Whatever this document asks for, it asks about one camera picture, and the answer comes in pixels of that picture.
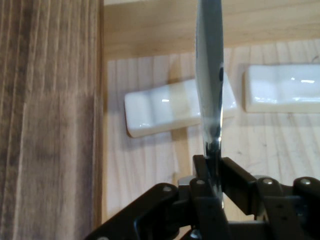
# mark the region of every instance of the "knife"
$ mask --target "knife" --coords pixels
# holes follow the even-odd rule
[[[196,22],[196,85],[204,156],[213,191],[222,202],[220,162],[224,40],[221,0],[198,0]]]

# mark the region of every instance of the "light wood table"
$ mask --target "light wood table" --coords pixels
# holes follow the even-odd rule
[[[136,1],[104,0],[105,4],[124,2]],[[186,5],[182,6],[190,15],[182,14],[185,11],[181,12],[178,4],[172,4],[175,7],[171,13],[176,14],[166,14],[165,4],[149,3],[104,9],[104,58],[107,61],[104,63],[103,222],[156,183],[177,184],[179,178],[192,173],[192,156],[203,153],[199,125],[141,138],[127,135],[126,93],[195,77],[196,10],[190,9],[196,6],[195,1],[184,1]],[[245,20],[247,26],[254,28],[241,27],[238,33],[240,43],[249,45],[224,50],[225,70],[238,111],[235,118],[223,122],[222,156],[232,158],[253,175],[271,176],[287,185],[301,176],[320,178],[320,114],[246,113],[243,74],[250,64],[319,64],[320,39],[315,38],[319,37],[320,15],[312,10],[317,4],[314,0],[223,1],[224,16],[227,14],[224,29],[228,33],[227,46],[237,40],[237,33],[232,30],[233,21],[241,25]],[[156,14],[157,17],[152,18],[150,9],[153,8],[155,14],[163,12],[166,17]],[[130,17],[119,18],[121,13],[128,13]],[[158,30],[163,33],[159,38]],[[312,40],[292,41],[301,38]],[[265,39],[271,43],[262,44]],[[243,215],[228,198],[225,198],[225,211],[229,220],[252,219]]]
[[[224,50],[238,111],[223,123],[223,157],[287,185],[297,177],[320,178],[320,114],[243,110],[243,74],[250,64],[319,63],[319,55],[320,39]],[[111,60],[105,71],[103,220],[156,183],[177,184],[192,173],[192,156],[203,153],[199,125],[131,138],[124,112],[125,93],[194,78],[194,53]],[[225,210],[230,220],[248,219],[229,200]]]

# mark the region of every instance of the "wood grain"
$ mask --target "wood grain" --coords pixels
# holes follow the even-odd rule
[[[106,5],[104,55],[116,60],[192,52],[196,9],[197,0]],[[224,0],[222,9],[225,47],[320,37],[318,0]]]
[[[243,74],[250,64],[319,64],[319,56],[320,39],[225,48],[225,70],[239,108],[235,118],[223,123],[222,156],[253,175],[287,185],[302,176],[320,179],[320,114],[249,114],[242,107]],[[192,156],[203,153],[199,125],[130,138],[124,114],[125,93],[194,78],[192,52],[111,60],[104,66],[103,221],[154,184],[177,184],[179,177],[192,173]],[[252,219],[228,198],[225,210],[230,220]]]
[[[78,240],[101,221],[101,10],[0,0],[0,239]]]

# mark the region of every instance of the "dark wood plank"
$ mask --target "dark wood plank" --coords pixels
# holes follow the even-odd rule
[[[100,0],[0,0],[0,239],[101,222]]]

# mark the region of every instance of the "knife blade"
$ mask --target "knife blade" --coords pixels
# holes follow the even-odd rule
[[[224,40],[221,0],[198,0],[196,83],[204,156],[215,194],[222,201],[220,179]]]

